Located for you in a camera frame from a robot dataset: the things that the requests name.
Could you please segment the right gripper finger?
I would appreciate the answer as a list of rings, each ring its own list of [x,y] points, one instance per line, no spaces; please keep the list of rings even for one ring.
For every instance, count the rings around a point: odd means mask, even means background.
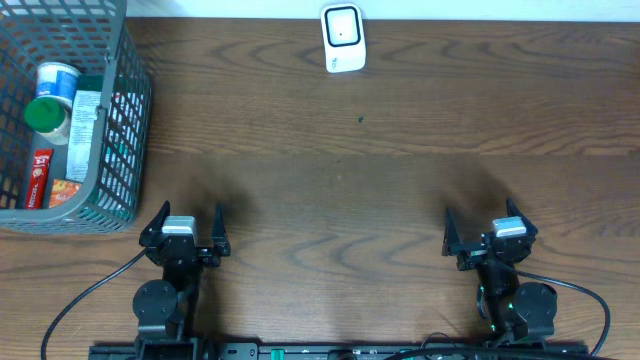
[[[511,197],[506,199],[506,211],[510,217],[520,218],[528,236],[536,237],[538,235],[538,228],[520,211]]]
[[[445,211],[445,229],[441,254],[457,256],[461,250],[461,240],[456,228],[455,219],[450,208]]]

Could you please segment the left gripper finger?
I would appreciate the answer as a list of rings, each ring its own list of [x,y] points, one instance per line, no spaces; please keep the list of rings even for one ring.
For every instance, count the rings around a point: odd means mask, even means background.
[[[215,207],[211,241],[213,242],[214,249],[221,257],[231,255],[231,245],[224,224],[223,207],[221,204],[217,204]]]
[[[139,245],[142,247],[155,247],[162,234],[162,226],[170,215],[170,202],[165,201],[158,213],[142,230],[139,236]]]

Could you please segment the small orange box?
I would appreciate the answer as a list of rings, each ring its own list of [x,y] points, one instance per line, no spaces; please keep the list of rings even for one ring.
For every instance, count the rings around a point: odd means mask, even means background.
[[[49,208],[54,208],[69,201],[80,190],[82,184],[75,181],[55,179],[49,198]]]

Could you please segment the green white glove package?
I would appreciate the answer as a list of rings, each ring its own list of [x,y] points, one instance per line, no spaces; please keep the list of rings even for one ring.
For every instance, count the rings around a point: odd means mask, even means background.
[[[72,107],[71,128],[68,143],[66,179],[83,183],[89,166],[94,123],[98,116],[103,77],[80,75]]]

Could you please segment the red coffee stick sachet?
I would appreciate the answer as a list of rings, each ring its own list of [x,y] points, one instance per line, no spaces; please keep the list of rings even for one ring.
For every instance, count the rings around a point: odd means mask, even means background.
[[[38,149],[35,151],[31,177],[25,201],[25,208],[27,210],[42,208],[49,168],[53,154],[53,149]]]

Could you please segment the green lid jar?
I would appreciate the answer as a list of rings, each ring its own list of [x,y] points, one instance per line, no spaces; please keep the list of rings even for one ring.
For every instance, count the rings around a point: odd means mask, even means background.
[[[71,115],[58,101],[51,98],[37,98],[30,102],[24,112],[27,125],[53,145],[62,146],[69,142]]]

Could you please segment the blue white yogurt cup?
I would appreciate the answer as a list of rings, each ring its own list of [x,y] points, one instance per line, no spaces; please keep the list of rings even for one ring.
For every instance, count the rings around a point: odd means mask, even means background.
[[[36,70],[36,97],[54,99],[71,109],[80,75],[78,69],[64,63],[41,63]]]

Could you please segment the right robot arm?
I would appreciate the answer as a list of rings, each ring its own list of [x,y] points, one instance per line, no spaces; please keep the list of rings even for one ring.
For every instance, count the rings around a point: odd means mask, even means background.
[[[522,283],[514,265],[527,258],[538,229],[506,200],[507,216],[492,221],[492,230],[465,241],[446,211],[442,246],[444,256],[457,259],[460,271],[476,271],[479,278],[476,305],[491,322],[492,338],[487,347],[542,343],[555,332],[557,292],[540,282]]]

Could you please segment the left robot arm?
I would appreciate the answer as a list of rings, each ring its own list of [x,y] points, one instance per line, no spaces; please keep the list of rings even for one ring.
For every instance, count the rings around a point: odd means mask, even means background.
[[[139,244],[146,257],[163,270],[162,277],[144,283],[132,307],[138,319],[134,341],[137,360],[216,359],[216,346],[193,331],[203,269],[218,267],[231,253],[222,207],[216,206],[212,244],[197,244],[196,220],[172,216],[164,203],[143,229]]]

